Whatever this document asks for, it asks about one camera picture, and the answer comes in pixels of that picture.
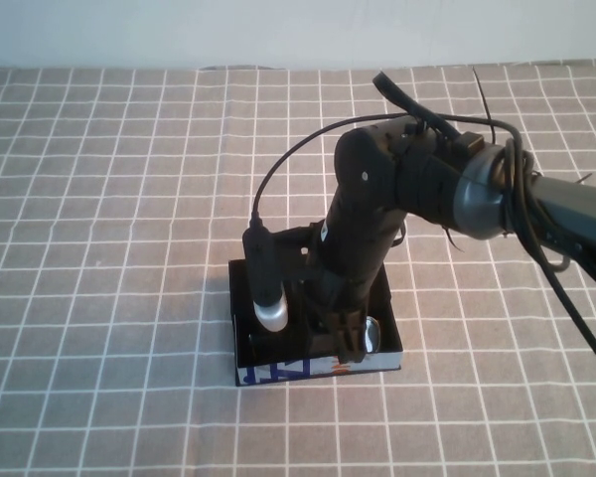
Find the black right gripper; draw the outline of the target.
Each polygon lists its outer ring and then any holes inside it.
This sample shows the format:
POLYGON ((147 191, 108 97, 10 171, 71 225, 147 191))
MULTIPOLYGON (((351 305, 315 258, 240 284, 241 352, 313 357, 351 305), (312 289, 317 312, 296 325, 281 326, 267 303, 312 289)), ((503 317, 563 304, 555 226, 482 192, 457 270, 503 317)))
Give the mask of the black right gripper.
POLYGON ((342 279, 340 285, 321 280, 316 296, 335 311, 335 337, 318 319, 308 319, 308 350, 336 351, 341 364, 360 363, 365 344, 364 305, 388 250, 403 224, 400 209, 373 208, 344 196, 332 200, 321 231, 318 257, 324 268, 342 279))

